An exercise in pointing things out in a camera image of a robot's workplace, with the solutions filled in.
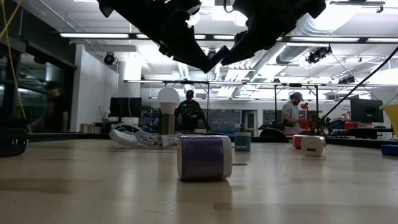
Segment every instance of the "man wearing cap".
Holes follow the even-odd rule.
[[[68,103],[61,95],[56,82],[49,82],[46,86],[49,93],[47,113],[34,121],[30,126],[32,129],[40,124],[44,125],[46,132],[61,132],[68,130]]]
[[[175,110],[175,117],[177,118],[179,115],[182,117],[180,130],[194,131],[198,126],[198,120],[202,119],[207,131],[210,131],[210,126],[207,123],[199,103],[192,99],[193,94],[194,92],[192,90],[188,90],[187,94],[185,95],[187,100],[181,102],[178,108]]]
[[[285,134],[299,134],[300,130],[300,114],[299,114],[299,103],[303,101],[303,95],[299,92],[295,92],[290,96],[290,101],[287,102],[282,108],[282,114],[285,124]]]

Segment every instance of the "table surface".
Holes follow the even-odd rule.
[[[396,223],[398,160],[328,145],[305,157],[291,144],[235,152],[222,182],[181,182],[174,148],[109,140],[30,144],[0,158],[1,223]]]

